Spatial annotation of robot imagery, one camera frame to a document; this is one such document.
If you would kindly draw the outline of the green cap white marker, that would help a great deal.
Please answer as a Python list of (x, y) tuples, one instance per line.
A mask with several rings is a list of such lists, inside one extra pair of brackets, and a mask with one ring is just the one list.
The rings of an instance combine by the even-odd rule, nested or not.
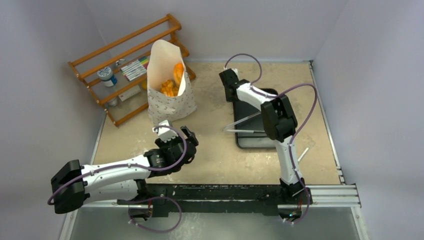
[(308, 153), (308, 151), (309, 151), (309, 147), (306, 147), (305, 149), (304, 149), (304, 151), (300, 154), (300, 156), (298, 157), (298, 159), (297, 159), (297, 161), (300, 163), (301, 162), (301, 160), (305, 157), (305, 155)]

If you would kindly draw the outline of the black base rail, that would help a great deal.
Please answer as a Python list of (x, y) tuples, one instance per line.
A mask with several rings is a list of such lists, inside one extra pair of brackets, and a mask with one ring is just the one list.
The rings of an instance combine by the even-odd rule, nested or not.
[(169, 213), (262, 214), (295, 220), (311, 204), (310, 189), (299, 183), (291, 189), (280, 184), (170, 184), (136, 181), (136, 196), (118, 205), (145, 205), (153, 217)]

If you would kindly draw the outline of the blue lid jar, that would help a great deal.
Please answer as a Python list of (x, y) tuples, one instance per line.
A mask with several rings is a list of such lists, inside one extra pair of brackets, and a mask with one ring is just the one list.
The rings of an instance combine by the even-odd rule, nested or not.
[(97, 76), (99, 77), (103, 85), (107, 88), (113, 87), (117, 84), (117, 79), (114, 75), (114, 72), (109, 66), (98, 70)]

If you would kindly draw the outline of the aluminium frame rail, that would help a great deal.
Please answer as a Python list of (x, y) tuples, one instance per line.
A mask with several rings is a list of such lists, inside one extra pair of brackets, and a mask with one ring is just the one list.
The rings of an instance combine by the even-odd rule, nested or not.
[(259, 204), (279, 208), (303, 207), (360, 207), (361, 201), (355, 185), (311, 185), (309, 197), (303, 192), (292, 198), (284, 196), (277, 185), (206, 185), (206, 184), (152, 184), (151, 196), (135, 200), (106, 199), (83, 204), (84, 207), (118, 207), (165, 205), (174, 200), (181, 207), (193, 206), (195, 211), (207, 204), (223, 208), (225, 204), (241, 206)]

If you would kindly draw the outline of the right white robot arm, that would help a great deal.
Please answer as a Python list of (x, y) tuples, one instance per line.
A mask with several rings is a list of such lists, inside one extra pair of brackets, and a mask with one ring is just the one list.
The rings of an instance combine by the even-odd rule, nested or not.
[(286, 95), (267, 93), (245, 79), (239, 79), (233, 69), (219, 73), (227, 102), (245, 102), (260, 111), (263, 130), (273, 141), (280, 166), (280, 196), (288, 204), (306, 193), (305, 180), (295, 159), (295, 133), (298, 121)]

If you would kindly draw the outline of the braided fake bread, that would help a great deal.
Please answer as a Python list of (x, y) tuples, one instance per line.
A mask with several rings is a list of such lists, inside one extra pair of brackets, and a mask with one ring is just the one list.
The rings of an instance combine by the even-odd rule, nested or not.
[(160, 92), (167, 97), (177, 97), (179, 87), (176, 87), (175, 82), (172, 79), (169, 79), (161, 85)]

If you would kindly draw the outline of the orange wooden rack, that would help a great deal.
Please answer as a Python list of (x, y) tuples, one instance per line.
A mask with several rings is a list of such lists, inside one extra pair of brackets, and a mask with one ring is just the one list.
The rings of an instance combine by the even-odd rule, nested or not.
[[(77, 70), (77, 66), (91, 60), (92, 58), (105, 53), (106, 51), (109, 51), (119, 45), (122, 45), (123, 43), (128, 42), (129, 40), (138, 37), (139, 35), (144, 34), (145, 32), (154, 29), (156, 27), (158, 27), (159, 25), (163, 25), (163, 24), (167, 24), (167, 28), (163, 31), (161, 31), (160, 33), (158, 33), (157, 35), (141, 42), (138, 43), (137, 45), (133, 46), (132, 48), (123, 51), (122, 53), (118, 54), (117, 56), (114, 56), (110, 59), (108, 59), (107, 61), (99, 64), (98, 66), (92, 67), (91, 69), (80, 73)], [(148, 103), (144, 103), (141, 106), (139, 106), (138, 108), (136, 108), (135, 110), (131, 111), (130, 113), (126, 114), (125, 116), (123, 116), (120, 119), (116, 119), (112, 116), (112, 112), (110, 110), (108, 110), (108, 108), (106, 107), (106, 103), (110, 100), (112, 100), (113, 98), (117, 98), (119, 96), (121, 96), (122, 94), (128, 92), (129, 90), (131, 90), (132, 88), (136, 87), (136, 86), (141, 86), (141, 83), (145, 83), (147, 81), (147, 74), (146, 73), (137, 73), (135, 74), (134, 71), (127, 71), (131, 68), (131, 66), (133, 65), (133, 63), (138, 62), (141, 66), (143, 66), (145, 69), (148, 66), (148, 57), (150, 57), (151, 55), (151, 51), (147, 51), (133, 59), (128, 60), (127, 57), (129, 57), (130, 55), (144, 49), (147, 47), (151, 47), (153, 45), (153, 43), (155, 41), (158, 40), (163, 40), (165, 37), (169, 37), (169, 39), (167, 40), (167, 42), (179, 47), (179, 49), (181, 50), (182, 56), (188, 57), (190, 55), (189, 50), (179, 41), (179, 38), (177, 36), (177, 31), (180, 31), (182, 29), (182, 25), (180, 23), (179, 20), (177, 20), (172, 14), (168, 13), (165, 17), (150, 23), (132, 33), (127, 34), (126, 36), (123, 36), (115, 41), (113, 41), (112, 43), (109, 43), (77, 60), (74, 61), (69, 61), (68, 65), (71, 68), (71, 70), (73, 71), (73, 73), (75, 74), (75, 76), (78, 78), (78, 80), (80, 82), (82, 82), (85, 87), (87, 88), (87, 90), (91, 93), (91, 95), (93, 96), (94, 100), (96, 101), (96, 103), (101, 106), (103, 108), (103, 110), (106, 112), (106, 115), (109, 117), (109, 119), (112, 121), (112, 123), (116, 126), (119, 127), (122, 124), (124, 124), (125, 122), (127, 122), (128, 120), (130, 120), (131, 118), (133, 118), (134, 116), (136, 116), (137, 114), (139, 114), (140, 112), (146, 110), (149, 106)], [(114, 75), (121, 75), (125, 78), (127, 77), (131, 77), (131, 76), (135, 76), (135, 78), (132, 78), (131, 80), (127, 80), (128, 84), (123, 86), (122, 88), (116, 90), (115, 92), (111, 93), (110, 95), (104, 97), (104, 98), (99, 98), (99, 96), (94, 92), (93, 87), (98, 85), (101, 82), (101, 78), (97, 77), (96, 79), (87, 82), (86, 78), (94, 75), (97, 71), (101, 70), (102, 68), (105, 67), (109, 67), (112, 64), (115, 64), (115, 68), (112, 70)]]

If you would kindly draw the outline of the black plastic tray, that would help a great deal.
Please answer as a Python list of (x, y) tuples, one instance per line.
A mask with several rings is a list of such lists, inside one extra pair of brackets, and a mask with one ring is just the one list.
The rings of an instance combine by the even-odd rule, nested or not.
[[(233, 105), (234, 121), (242, 120), (259, 112), (255, 107), (243, 101), (236, 101)], [(235, 132), (235, 143), (240, 149), (245, 150), (271, 150), (275, 148), (272, 140), (262, 132), (263, 121), (261, 115), (251, 117), (232, 127), (234, 130), (252, 130), (253, 132)]]

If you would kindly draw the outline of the pack of coloured markers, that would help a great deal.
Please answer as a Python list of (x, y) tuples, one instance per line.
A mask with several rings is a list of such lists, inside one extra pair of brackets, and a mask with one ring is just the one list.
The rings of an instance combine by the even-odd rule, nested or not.
[(133, 81), (147, 73), (149, 58), (143, 56), (123, 66), (120, 71), (128, 81)]

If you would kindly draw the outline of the small white box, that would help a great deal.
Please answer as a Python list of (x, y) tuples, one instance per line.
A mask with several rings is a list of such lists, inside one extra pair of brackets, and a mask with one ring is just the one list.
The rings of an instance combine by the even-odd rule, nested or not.
[(140, 93), (140, 92), (141, 92), (140, 87), (139, 86), (134, 86), (134, 87), (132, 87), (132, 88), (130, 88), (130, 89), (128, 89), (128, 90), (120, 93), (118, 95), (118, 97), (123, 102), (123, 101), (125, 101), (125, 100), (133, 97), (134, 95)]

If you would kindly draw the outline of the round fake bread roll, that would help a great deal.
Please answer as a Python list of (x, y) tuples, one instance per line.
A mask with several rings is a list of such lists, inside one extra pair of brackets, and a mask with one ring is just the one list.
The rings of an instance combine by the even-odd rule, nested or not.
[(185, 67), (182, 62), (179, 62), (173, 67), (173, 80), (176, 87), (180, 87), (182, 78), (184, 76)]

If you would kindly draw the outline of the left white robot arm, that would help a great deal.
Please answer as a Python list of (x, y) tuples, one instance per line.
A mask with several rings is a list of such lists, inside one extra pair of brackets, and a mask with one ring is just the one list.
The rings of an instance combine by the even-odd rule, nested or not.
[(149, 191), (142, 181), (167, 176), (193, 161), (199, 141), (187, 126), (175, 129), (161, 124), (153, 128), (157, 148), (126, 160), (106, 164), (68, 161), (50, 180), (52, 195), (47, 200), (56, 214), (106, 200), (146, 203)]

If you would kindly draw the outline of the patterned white paper bag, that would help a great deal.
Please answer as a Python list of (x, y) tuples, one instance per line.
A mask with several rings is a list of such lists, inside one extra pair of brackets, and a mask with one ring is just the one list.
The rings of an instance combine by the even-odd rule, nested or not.
[(194, 91), (181, 49), (166, 40), (151, 48), (147, 66), (148, 116), (157, 126), (183, 119), (197, 110)]

